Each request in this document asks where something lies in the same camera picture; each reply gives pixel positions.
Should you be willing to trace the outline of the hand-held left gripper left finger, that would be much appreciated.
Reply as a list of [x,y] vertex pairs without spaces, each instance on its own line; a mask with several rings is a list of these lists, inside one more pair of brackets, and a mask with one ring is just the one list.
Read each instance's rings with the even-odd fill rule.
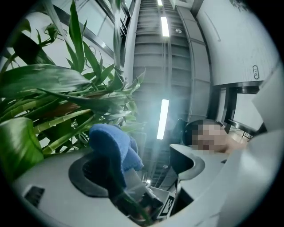
[[56,154],[12,186],[45,227],[140,227],[143,209],[124,186],[123,161],[115,150]]

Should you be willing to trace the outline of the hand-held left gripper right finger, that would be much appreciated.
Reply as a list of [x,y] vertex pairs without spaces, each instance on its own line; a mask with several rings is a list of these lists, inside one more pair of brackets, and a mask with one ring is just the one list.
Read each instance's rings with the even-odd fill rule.
[[170,164],[177,174],[177,197],[170,215],[185,209],[195,219],[219,216],[231,183],[229,156],[172,144]]

